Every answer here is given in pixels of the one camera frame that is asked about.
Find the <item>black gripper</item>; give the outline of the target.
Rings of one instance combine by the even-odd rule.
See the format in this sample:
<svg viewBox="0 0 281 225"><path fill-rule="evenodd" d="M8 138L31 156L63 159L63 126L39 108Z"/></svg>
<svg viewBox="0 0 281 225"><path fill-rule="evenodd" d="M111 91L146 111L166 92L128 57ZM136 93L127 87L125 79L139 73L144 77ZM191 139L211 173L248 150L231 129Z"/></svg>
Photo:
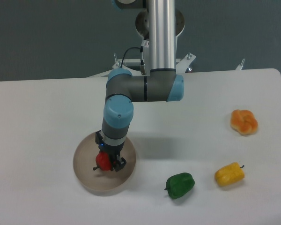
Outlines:
<svg viewBox="0 0 281 225"><path fill-rule="evenodd" d="M95 142L99 150L110 155L111 171L120 171L126 165L126 160L120 155L126 136L120 139L110 139L99 130L95 132Z"/></svg>

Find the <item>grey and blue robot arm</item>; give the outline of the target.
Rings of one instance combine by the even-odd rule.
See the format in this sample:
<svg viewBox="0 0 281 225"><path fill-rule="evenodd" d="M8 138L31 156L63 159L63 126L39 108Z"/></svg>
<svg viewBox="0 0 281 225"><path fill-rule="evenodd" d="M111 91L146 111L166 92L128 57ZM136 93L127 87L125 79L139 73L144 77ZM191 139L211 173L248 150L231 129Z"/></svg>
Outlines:
<svg viewBox="0 0 281 225"><path fill-rule="evenodd" d="M115 4L123 9L148 9L150 57L149 75L133 76L122 67L108 75L102 128L95 136L99 154L93 170L118 172L126 165L120 152L133 118L133 103L180 101L184 96L184 79L176 72L175 1L117 0Z"/></svg>

